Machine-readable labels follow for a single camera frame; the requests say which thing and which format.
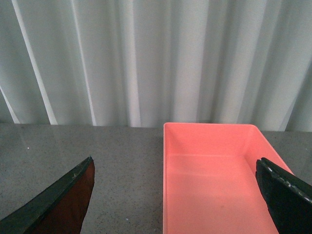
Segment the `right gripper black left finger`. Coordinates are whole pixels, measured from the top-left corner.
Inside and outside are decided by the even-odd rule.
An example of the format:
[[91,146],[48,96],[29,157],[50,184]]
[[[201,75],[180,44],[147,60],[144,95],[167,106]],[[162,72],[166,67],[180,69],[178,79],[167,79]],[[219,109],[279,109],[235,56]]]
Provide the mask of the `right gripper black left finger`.
[[95,184],[92,157],[0,221],[2,234],[79,234]]

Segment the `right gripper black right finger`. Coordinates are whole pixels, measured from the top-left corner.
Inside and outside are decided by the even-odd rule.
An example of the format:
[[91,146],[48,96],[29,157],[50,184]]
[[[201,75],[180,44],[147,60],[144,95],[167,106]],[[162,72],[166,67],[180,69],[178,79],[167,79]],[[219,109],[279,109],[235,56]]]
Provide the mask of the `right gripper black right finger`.
[[312,232],[312,187],[277,164],[256,162],[256,181],[280,234]]

